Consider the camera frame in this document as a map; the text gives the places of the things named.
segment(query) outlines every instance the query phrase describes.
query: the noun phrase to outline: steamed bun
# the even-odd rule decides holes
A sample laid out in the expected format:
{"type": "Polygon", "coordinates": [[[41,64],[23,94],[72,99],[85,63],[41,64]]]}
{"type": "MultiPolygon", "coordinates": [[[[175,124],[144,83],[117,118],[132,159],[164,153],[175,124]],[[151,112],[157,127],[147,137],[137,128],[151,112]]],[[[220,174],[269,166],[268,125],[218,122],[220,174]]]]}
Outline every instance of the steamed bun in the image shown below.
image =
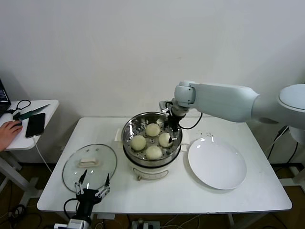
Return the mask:
{"type": "Polygon", "coordinates": [[[163,133],[163,134],[160,134],[159,136],[159,144],[164,147],[164,148],[167,148],[167,147],[170,147],[173,145],[173,141],[171,141],[170,143],[168,143],[169,139],[171,138],[170,134],[169,133],[163,133]]]}
{"type": "Polygon", "coordinates": [[[150,137],[156,137],[160,133],[160,127],[156,123],[150,123],[146,127],[146,133],[150,137]]]}
{"type": "Polygon", "coordinates": [[[157,160],[162,157],[162,151],[157,146],[150,146],[146,150],[146,157],[148,160],[157,160]]]}
{"type": "Polygon", "coordinates": [[[130,141],[130,145],[132,146],[132,148],[135,151],[139,151],[145,148],[146,146],[146,140],[143,136],[141,135],[137,135],[134,136],[131,141],[130,141]]]}

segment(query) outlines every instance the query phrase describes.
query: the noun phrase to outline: glass lid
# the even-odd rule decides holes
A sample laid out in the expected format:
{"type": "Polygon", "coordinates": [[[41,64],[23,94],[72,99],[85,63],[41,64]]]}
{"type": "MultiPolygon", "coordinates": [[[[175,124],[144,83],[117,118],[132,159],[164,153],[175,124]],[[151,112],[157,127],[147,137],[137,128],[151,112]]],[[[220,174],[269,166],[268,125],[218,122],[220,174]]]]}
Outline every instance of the glass lid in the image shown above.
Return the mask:
{"type": "Polygon", "coordinates": [[[99,189],[107,179],[113,176],[117,165],[117,157],[113,149],[104,144],[85,146],[76,151],[66,162],[62,179],[65,186],[76,192],[74,183],[87,170],[82,184],[83,188],[99,189]]]}

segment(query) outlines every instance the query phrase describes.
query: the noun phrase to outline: smartphone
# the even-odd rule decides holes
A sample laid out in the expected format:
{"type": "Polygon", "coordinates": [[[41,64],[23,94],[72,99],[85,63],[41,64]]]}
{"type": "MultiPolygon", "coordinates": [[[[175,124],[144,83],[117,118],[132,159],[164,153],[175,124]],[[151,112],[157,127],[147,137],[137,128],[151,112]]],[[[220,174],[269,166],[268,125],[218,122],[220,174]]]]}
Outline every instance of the smartphone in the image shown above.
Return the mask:
{"type": "Polygon", "coordinates": [[[27,132],[25,133],[25,137],[30,138],[35,135],[42,135],[44,131],[45,118],[46,118],[45,113],[35,114],[29,117],[29,123],[28,123],[27,132]]]}

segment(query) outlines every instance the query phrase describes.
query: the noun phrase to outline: black cable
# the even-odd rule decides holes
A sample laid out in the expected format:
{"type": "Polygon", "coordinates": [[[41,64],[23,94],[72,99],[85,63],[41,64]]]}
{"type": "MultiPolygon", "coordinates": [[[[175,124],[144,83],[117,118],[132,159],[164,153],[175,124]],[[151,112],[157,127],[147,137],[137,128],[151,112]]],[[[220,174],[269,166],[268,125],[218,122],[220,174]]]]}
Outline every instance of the black cable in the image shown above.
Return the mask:
{"type": "Polygon", "coordinates": [[[165,107],[166,107],[166,108],[168,108],[167,104],[173,105],[172,102],[168,102],[168,101],[167,101],[167,102],[165,103],[165,107]]]}
{"type": "Polygon", "coordinates": [[[9,220],[8,219],[6,219],[6,220],[4,220],[3,222],[1,222],[0,223],[0,225],[2,225],[2,224],[4,224],[4,223],[6,223],[6,222],[8,222],[9,220]]]}
{"type": "Polygon", "coordinates": [[[29,215],[36,215],[39,217],[39,224],[37,225],[36,229],[38,229],[42,223],[42,217],[40,214],[38,214],[37,212],[32,212],[32,213],[27,213],[24,216],[29,216],[29,215]]]}
{"type": "Polygon", "coordinates": [[[68,217],[68,219],[71,219],[71,217],[70,217],[70,216],[68,215],[68,213],[67,213],[66,205],[67,205],[67,203],[69,203],[70,201],[73,201],[73,200],[77,200],[77,198],[68,199],[68,200],[63,204],[63,211],[64,211],[66,217],[68,217]]]}
{"type": "Polygon", "coordinates": [[[201,112],[200,117],[199,117],[197,123],[195,123],[195,125],[193,125],[192,127],[186,128],[186,127],[182,127],[180,124],[179,124],[179,127],[180,127],[181,129],[183,129],[183,130],[190,130],[190,129],[193,129],[193,128],[194,128],[195,126],[197,126],[197,124],[200,122],[200,120],[201,120],[201,118],[202,118],[202,115],[203,115],[203,113],[201,112]]]}
{"type": "MultiPolygon", "coordinates": [[[[275,139],[273,140],[273,142],[282,134],[283,131],[284,131],[283,134],[285,134],[285,133],[288,131],[288,128],[287,128],[286,125],[284,125],[284,126],[277,132],[277,135],[276,135],[275,139]]],[[[272,151],[273,151],[274,146],[275,146],[275,142],[272,144],[272,147],[271,147],[271,149],[270,149],[269,155],[268,155],[268,157],[267,157],[268,160],[269,160],[269,158],[270,158],[270,156],[271,156],[271,153],[272,153],[272,151]]]]}
{"type": "Polygon", "coordinates": [[[126,216],[127,216],[128,223],[129,223],[129,227],[128,227],[128,228],[131,228],[131,227],[132,227],[132,222],[131,222],[131,220],[130,220],[130,218],[129,218],[129,215],[126,215],[126,216]]]}
{"type": "Polygon", "coordinates": [[[16,228],[17,224],[24,219],[24,217],[29,215],[37,215],[39,217],[39,223],[37,225],[37,229],[40,227],[42,223],[42,217],[39,213],[33,212],[33,213],[26,213],[26,208],[22,204],[18,204],[15,207],[13,207],[10,211],[10,216],[7,220],[0,223],[0,225],[9,222],[10,228],[14,229],[16,228]]]}
{"type": "Polygon", "coordinates": [[[295,150],[294,150],[294,153],[291,155],[291,157],[289,158],[289,160],[286,162],[286,164],[288,164],[291,160],[292,160],[292,158],[295,156],[295,153],[296,153],[296,151],[297,151],[297,147],[299,146],[299,143],[297,142],[296,143],[296,145],[295,145],[295,150]]]}
{"type": "Polygon", "coordinates": [[[287,164],[291,161],[291,159],[294,157],[295,153],[296,153],[296,150],[297,150],[297,147],[298,147],[299,143],[297,142],[296,145],[295,145],[295,150],[294,150],[294,153],[291,155],[291,157],[289,158],[289,160],[287,161],[287,164]]]}
{"type": "Polygon", "coordinates": [[[274,213],[271,213],[271,215],[273,215],[284,226],[284,228],[288,229],[286,225],[279,219],[279,217],[277,217],[274,213]]]}

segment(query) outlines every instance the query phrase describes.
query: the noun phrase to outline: finger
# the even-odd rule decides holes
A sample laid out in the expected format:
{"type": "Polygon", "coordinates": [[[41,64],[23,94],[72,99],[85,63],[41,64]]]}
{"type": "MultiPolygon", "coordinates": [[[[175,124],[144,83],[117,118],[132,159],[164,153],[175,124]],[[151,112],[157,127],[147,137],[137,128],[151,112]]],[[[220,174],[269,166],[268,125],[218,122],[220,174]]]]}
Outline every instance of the finger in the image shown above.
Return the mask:
{"type": "Polygon", "coordinates": [[[15,125],[17,125],[17,124],[19,124],[19,123],[20,123],[20,121],[11,122],[11,123],[9,123],[9,124],[6,126],[6,128],[11,129],[13,126],[15,126],[15,125]]]}
{"type": "Polygon", "coordinates": [[[21,131],[22,130],[22,126],[21,125],[17,125],[17,126],[14,126],[13,128],[10,129],[11,133],[14,133],[16,131],[21,131]]]}
{"type": "Polygon", "coordinates": [[[12,123],[12,121],[9,121],[9,122],[6,122],[6,123],[3,123],[1,127],[4,127],[4,128],[5,128],[5,127],[7,127],[7,126],[8,126],[8,124],[10,124],[10,123],[12,123]]]}

